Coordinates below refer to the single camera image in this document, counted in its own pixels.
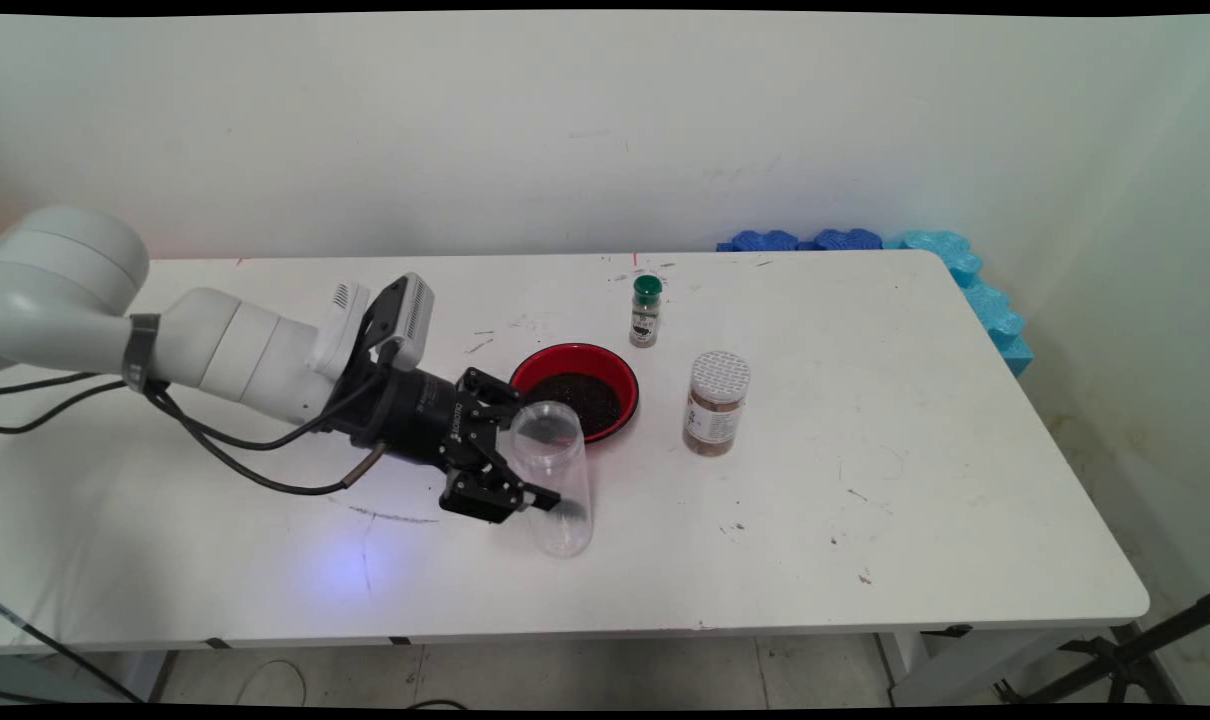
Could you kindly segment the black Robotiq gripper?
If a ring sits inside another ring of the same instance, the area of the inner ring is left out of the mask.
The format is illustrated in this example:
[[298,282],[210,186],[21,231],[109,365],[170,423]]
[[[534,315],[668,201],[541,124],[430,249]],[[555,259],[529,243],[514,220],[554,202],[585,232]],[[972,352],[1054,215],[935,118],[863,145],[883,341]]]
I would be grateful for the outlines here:
[[325,432],[442,470],[440,509],[503,524],[517,512],[551,512],[561,503],[560,493],[522,479],[497,447],[497,427],[509,427],[522,402],[518,388],[474,365],[450,382],[422,370],[355,363],[327,402]]

